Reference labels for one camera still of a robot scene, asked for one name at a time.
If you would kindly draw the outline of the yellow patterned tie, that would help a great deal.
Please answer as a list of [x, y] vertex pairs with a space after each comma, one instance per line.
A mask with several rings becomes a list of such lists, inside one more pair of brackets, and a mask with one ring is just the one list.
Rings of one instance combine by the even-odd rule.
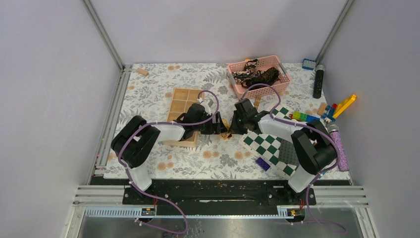
[[230, 124], [228, 121], [226, 119], [222, 119], [222, 124], [223, 126], [221, 126], [221, 133], [219, 136], [224, 140], [232, 138], [232, 134], [229, 131]]

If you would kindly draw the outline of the wooden compartment tray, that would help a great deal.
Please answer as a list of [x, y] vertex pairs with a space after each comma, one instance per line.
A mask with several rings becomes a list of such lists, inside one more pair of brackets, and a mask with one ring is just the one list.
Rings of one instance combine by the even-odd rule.
[[[201, 89], [188, 88], [174, 88], [171, 103], [168, 110], [167, 121], [177, 119], [182, 113], [186, 113], [193, 103], [198, 103], [198, 94]], [[198, 141], [198, 133], [193, 135], [185, 141], [164, 141], [164, 145], [178, 146], [187, 148], [196, 148]]]

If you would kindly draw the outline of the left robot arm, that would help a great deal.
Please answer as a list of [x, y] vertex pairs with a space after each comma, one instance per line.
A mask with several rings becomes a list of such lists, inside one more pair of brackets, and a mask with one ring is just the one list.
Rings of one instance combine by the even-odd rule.
[[169, 122], [147, 122], [134, 116], [111, 142], [111, 149], [126, 170], [135, 190], [135, 198], [143, 204], [152, 201], [154, 191], [152, 179], [145, 162], [158, 142], [185, 141], [195, 132], [221, 134], [223, 126], [220, 112], [208, 113], [205, 106], [193, 103], [187, 112]]

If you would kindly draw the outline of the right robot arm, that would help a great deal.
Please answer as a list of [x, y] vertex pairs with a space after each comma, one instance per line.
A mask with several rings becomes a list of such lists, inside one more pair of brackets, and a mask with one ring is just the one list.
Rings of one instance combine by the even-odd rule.
[[231, 132], [245, 134], [249, 131], [268, 134], [286, 140], [294, 146], [298, 159], [296, 171], [288, 180], [284, 198], [297, 204], [304, 197], [303, 190], [312, 184], [321, 170], [338, 157], [334, 141], [324, 125], [313, 120], [297, 123], [290, 119], [275, 117], [271, 112], [258, 112], [249, 99], [234, 104]]

